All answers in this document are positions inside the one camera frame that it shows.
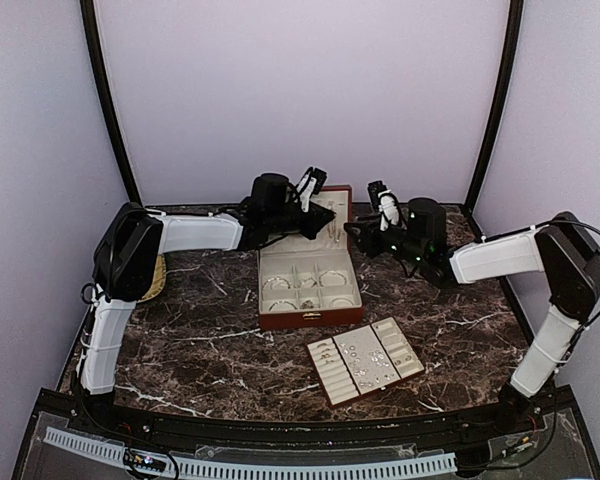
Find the red jewelry tray insert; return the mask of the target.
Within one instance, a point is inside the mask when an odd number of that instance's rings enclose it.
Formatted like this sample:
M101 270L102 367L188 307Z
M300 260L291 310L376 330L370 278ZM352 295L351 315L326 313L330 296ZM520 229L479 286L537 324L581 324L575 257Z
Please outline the red jewelry tray insert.
M330 407L359 400L424 372L394 318L306 345Z

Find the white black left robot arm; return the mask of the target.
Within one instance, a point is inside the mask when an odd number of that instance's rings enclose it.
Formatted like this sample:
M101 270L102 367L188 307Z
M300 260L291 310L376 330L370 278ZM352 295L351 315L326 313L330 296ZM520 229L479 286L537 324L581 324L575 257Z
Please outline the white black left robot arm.
M84 330L80 386L91 395L112 392L127 322L153 283L160 255L257 251L293 234L313 240L335 217L311 200L326 177L317 167L308 168L297 184L282 174L264 173L237 206L207 214L175 215L125 203L96 247L93 280L81 291L94 318Z

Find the red wooden jewelry box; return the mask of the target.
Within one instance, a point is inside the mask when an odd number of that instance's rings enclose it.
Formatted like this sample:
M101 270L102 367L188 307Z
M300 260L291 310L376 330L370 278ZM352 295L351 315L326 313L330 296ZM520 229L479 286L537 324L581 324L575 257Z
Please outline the red wooden jewelry box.
M263 330L362 321L364 308L344 230L352 216L352 187L326 186L312 201L335 213L314 240L294 234L258 253Z

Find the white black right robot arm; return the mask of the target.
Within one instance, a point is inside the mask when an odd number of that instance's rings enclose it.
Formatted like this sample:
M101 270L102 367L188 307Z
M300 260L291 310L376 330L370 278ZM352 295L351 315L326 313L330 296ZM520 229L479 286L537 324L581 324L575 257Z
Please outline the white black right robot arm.
M508 396L490 413L497 432L514 432L529 416L524 398L536 395L566 363L598 316L600 246L594 238L599 230L566 211L536 225L450 247L446 211L435 200L414 198L402 210L385 190L372 206L372 215L344 225L358 249L370 258L387 253L438 288L526 272L545 274L551 292L547 316L508 382L520 396Z

